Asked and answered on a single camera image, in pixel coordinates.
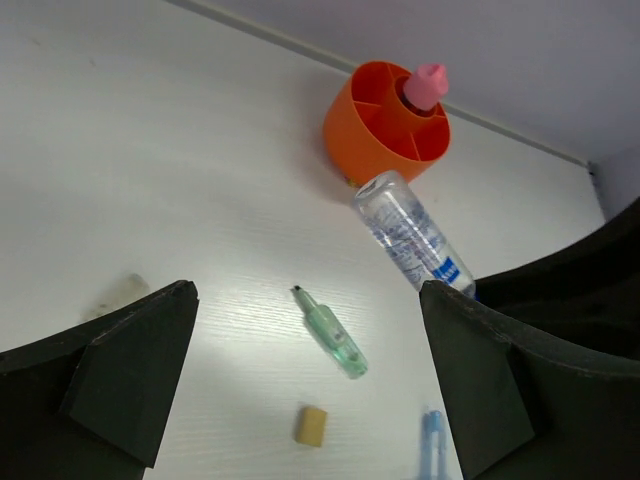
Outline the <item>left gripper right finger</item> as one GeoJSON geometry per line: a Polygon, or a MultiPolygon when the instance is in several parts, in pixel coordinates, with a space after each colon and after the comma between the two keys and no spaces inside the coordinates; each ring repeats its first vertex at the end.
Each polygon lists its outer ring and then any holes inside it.
{"type": "Polygon", "coordinates": [[[575,244],[420,302],[467,479],[639,475],[639,207],[575,244]]]}

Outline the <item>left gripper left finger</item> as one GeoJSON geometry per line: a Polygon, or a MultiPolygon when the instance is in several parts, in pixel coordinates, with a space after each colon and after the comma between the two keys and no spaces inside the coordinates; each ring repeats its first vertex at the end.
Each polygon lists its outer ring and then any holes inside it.
{"type": "Polygon", "coordinates": [[[198,291],[176,281],[1,355],[4,479],[141,479],[154,467],[198,291]]]}

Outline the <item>clear blue capped glue bottle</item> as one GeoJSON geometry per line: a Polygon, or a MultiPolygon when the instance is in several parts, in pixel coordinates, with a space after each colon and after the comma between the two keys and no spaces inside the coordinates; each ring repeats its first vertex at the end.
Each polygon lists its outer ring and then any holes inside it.
{"type": "Polygon", "coordinates": [[[417,291],[425,282],[437,280],[470,298],[476,296],[469,269],[398,172],[381,173],[363,185],[354,207],[417,291]]]}

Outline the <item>tan eraser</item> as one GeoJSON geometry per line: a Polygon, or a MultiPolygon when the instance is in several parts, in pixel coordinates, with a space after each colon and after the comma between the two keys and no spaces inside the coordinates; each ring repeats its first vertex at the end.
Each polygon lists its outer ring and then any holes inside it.
{"type": "Polygon", "coordinates": [[[294,440],[310,447],[323,445],[328,413],[314,406],[303,407],[298,415],[294,440]]]}

